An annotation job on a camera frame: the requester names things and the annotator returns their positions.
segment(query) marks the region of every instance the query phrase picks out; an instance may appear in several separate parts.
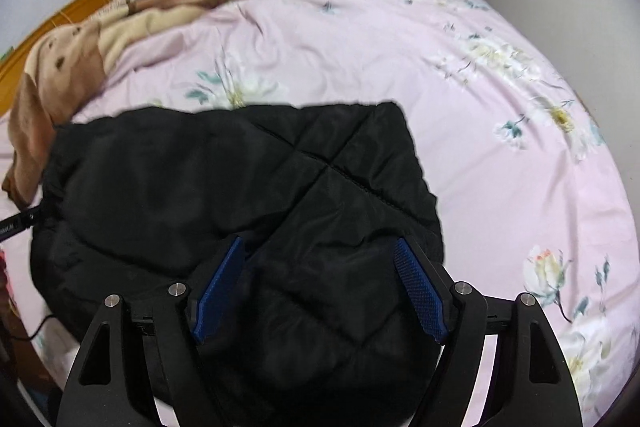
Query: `blue textured pad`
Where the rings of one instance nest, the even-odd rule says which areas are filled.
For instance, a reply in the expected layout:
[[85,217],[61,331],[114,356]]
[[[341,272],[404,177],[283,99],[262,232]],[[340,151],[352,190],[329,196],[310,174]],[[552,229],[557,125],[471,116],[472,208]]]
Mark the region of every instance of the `blue textured pad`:
[[414,305],[422,329],[437,343],[443,344],[449,332],[444,324],[442,300],[404,239],[398,239],[396,242],[394,264]]
[[243,265],[244,248],[242,239],[238,237],[198,302],[198,318],[192,333],[199,343],[203,343],[218,329]]

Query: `black jacket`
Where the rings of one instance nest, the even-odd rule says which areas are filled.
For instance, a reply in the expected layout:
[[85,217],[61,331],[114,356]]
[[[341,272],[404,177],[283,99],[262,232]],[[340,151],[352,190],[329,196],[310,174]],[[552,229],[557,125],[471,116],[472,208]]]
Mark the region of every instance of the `black jacket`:
[[[234,304],[199,348],[234,424],[399,425],[438,348],[392,244],[413,235],[441,263],[435,204],[393,103],[144,108],[59,131],[32,276],[82,339],[105,296],[186,278],[239,234]],[[163,396],[153,349],[147,358]]]

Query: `brown blanket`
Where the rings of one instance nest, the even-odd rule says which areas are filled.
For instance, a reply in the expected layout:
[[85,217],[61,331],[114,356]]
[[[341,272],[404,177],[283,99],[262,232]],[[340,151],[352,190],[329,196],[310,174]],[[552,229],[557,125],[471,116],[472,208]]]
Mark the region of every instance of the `brown blanket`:
[[124,49],[187,24],[227,0],[138,0],[79,25],[60,26],[31,49],[9,119],[14,161],[2,190],[20,209],[35,197],[55,138],[89,102]]

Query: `metal screw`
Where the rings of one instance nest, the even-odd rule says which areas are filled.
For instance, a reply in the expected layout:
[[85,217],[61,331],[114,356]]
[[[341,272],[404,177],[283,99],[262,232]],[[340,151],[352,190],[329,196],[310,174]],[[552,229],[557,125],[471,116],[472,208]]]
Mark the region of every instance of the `metal screw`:
[[120,302],[120,297],[114,294],[114,295],[109,295],[104,300],[104,305],[107,306],[107,308],[113,308],[114,306],[117,306],[119,302]]
[[523,293],[520,296],[520,300],[525,306],[533,306],[536,303],[536,298],[530,293]]
[[169,286],[169,295],[173,295],[174,297],[179,297],[186,291],[187,291],[187,286],[185,286],[181,282],[177,282]]
[[468,282],[456,282],[456,285],[453,286],[460,295],[469,295],[471,293],[471,285]]

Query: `bed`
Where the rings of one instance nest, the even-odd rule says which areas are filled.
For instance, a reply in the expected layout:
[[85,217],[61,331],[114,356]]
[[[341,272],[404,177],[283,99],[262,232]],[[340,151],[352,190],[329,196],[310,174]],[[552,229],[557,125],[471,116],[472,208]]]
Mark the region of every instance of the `bed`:
[[[485,295],[527,290],[544,307],[583,421],[606,413],[634,368],[638,240],[597,123],[558,72],[483,0],[239,0],[128,48],[86,122],[129,108],[397,102],[438,197],[446,267]],[[12,148],[0,121],[0,167]],[[15,213],[0,200],[0,217]],[[30,234],[6,241],[28,332],[48,314],[29,273]],[[63,386],[78,343],[57,322],[33,341]],[[465,425],[479,419],[487,342]],[[159,403],[168,426],[172,410]]]

